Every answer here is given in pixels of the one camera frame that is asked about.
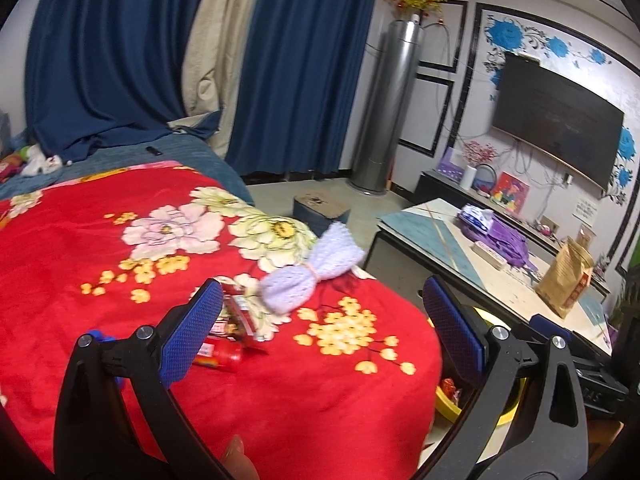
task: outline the floral blanket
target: floral blanket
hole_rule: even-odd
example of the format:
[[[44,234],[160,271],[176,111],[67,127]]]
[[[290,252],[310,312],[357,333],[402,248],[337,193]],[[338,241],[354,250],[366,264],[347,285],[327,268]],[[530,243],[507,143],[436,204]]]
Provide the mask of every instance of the floral blanket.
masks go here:
[[[235,374],[193,366],[172,386],[212,452],[239,434],[262,480],[409,478],[433,418],[438,341],[420,311],[357,267],[319,283],[290,316],[272,314],[258,280],[302,261],[314,240],[176,162],[0,202],[0,400],[52,466],[78,336],[127,337],[213,276],[244,287],[268,341]],[[122,395],[158,454],[130,385]]]

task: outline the tv stand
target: tv stand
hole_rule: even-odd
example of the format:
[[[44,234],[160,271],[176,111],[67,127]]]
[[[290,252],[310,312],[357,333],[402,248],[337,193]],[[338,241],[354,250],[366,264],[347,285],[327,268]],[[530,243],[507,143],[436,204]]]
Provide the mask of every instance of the tv stand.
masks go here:
[[[560,250],[560,244],[556,240],[546,237],[528,224],[507,215],[503,208],[492,200],[478,195],[473,189],[464,190],[457,182],[435,170],[423,171],[415,188],[412,202],[417,205],[436,198],[441,198],[459,209],[462,209],[466,204],[473,204],[482,209],[492,209],[502,222],[524,235],[531,253],[547,263],[551,263]],[[592,279],[591,286],[604,298],[611,292],[607,284],[600,280]]]

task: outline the curtain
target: curtain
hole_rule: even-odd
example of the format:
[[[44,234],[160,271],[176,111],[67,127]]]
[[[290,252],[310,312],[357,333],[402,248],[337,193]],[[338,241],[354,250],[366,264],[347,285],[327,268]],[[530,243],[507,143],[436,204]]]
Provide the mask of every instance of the curtain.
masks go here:
[[[27,133],[47,155],[170,133],[185,116],[180,74],[200,0],[40,0],[25,74]],[[185,131],[206,138],[220,114]]]
[[[338,169],[374,0],[257,0],[226,161]]]
[[[244,46],[255,0],[201,0],[182,64],[182,99],[188,117],[170,126],[193,126],[220,110],[208,143],[225,156],[236,114]]]

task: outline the silver bolt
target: silver bolt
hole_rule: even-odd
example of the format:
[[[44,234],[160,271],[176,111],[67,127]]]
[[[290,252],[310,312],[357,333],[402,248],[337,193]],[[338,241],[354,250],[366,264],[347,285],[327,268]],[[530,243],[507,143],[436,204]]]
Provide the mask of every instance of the silver bolt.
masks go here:
[[[566,342],[559,335],[555,335],[551,338],[551,342],[556,348],[562,349],[566,346]]]
[[[491,329],[491,334],[500,341],[504,341],[509,337],[509,331],[503,326],[494,326]]]
[[[151,325],[143,325],[136,330],[138,339],[149,339],[154,334],[154,328]]]
[[[84,348],[85,346],[89,346],[91,344],[91,341],[93,341],[93,340],[94,340],[94,338],[91,337],[90,334],[81,335],[78,338],[78,346],[80,348]]]

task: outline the black tv screen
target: black tv screen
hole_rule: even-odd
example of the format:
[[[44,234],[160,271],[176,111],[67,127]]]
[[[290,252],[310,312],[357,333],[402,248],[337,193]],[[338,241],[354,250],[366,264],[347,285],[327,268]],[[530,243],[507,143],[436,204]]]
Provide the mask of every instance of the black tv screen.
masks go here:
[[[624,114],[535,61],[508,55],[493,126],[539,148],[606,190]]]

